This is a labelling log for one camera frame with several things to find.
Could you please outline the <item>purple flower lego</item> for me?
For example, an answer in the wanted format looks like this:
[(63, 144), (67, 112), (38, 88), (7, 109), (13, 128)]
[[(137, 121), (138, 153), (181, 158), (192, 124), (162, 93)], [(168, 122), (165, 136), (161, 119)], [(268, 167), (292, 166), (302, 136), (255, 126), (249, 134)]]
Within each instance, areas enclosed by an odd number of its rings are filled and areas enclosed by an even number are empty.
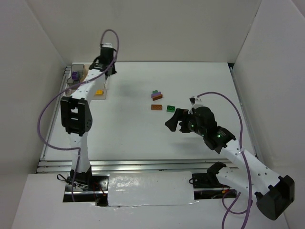
[(71, 79), (73, 81), (79, 81), (80, 79), (80, 74), (78, 71), (73, 71), (72, 74), (71, 74)]

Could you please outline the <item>green square lego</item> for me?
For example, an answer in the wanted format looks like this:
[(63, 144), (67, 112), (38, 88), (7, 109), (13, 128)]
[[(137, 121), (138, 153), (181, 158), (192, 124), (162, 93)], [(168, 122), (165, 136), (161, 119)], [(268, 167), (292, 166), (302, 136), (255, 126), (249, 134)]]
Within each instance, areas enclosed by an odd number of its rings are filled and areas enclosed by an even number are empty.
[(175, 106), (168, 105), (166, 108), (166, 112), (173, 113), (173, 112), (175, 112), (175, 109), (176, 109)]

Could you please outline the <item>yellow rectangular lego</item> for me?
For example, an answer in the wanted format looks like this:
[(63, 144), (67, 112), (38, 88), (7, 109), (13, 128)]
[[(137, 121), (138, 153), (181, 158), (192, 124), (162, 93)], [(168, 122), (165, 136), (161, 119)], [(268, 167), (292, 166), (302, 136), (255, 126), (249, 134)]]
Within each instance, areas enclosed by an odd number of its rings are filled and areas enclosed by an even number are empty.
[(102, 96), (103, 94), (104, 94), (104, 90), (102, 89), (97, 90), (95, 93), (96, 96)]

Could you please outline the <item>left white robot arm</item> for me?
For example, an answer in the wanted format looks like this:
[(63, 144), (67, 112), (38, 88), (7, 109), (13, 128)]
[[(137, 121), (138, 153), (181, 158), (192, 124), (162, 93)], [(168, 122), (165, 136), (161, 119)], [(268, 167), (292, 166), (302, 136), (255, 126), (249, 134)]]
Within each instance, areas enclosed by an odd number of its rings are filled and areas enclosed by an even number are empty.
[(76, 151), (70, 176), (79, 184), (92, 184), (92, 167), (88, 157), (88, 132), (93, 124), (90, 102), (105, 86), (107, 78), (116, 73), (116, 50), (111, 43), (101, 45), (100, 56), (89, 66), (81, 85), (70, 95), (61, 98), (61, 124), (68, 133), (71, 148)]

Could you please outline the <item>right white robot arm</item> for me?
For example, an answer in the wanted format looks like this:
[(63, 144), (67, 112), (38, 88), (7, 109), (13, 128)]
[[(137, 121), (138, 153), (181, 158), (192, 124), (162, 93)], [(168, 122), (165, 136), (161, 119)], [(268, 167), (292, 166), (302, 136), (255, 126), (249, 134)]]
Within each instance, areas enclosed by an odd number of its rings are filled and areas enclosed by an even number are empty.
[(243, 149), (231, 132), (217, 124), (208, 107), (178, 108), (165, 126), (172, 132), (180, 126), (182, 133), (196, 133), (210, 150), (232, 162), (237, 167), (235, 170), (219, 162), (211, 166), (209, 172), (220, 184), (250, 196), (268, 219), (276, 220), (293, 203), (294, 180), (288, 175), (280, 176)]

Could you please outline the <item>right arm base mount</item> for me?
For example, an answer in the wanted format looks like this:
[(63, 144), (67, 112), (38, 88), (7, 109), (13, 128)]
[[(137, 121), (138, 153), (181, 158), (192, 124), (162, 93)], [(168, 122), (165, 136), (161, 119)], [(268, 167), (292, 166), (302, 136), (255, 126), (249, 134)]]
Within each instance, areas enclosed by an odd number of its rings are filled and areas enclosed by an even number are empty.
[(221, 184), (216, 175), (219, 173), (221, 168), (227, 168), (222, 162), (214, 163), (205, 173), (194, 173), (192, 178), (189, 179), (189, 184), (194, 189), (194, 199), (221, 199), (235, 198), (237, 196), (236, 191), (231, 191), (229, 186)]

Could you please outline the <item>purple brown green lego stack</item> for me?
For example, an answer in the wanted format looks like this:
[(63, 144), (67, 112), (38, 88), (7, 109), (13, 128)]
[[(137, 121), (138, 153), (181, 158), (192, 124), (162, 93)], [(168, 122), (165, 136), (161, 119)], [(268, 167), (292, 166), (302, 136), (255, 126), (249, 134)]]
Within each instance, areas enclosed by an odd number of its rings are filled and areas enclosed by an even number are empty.
[(152, 91), (151, 98), (152, 98), (153, 101), (158, 100), (162, 97), (163, 97), (163, 94), (162, 94), (161, 91), (158, 91), (158, 90)]

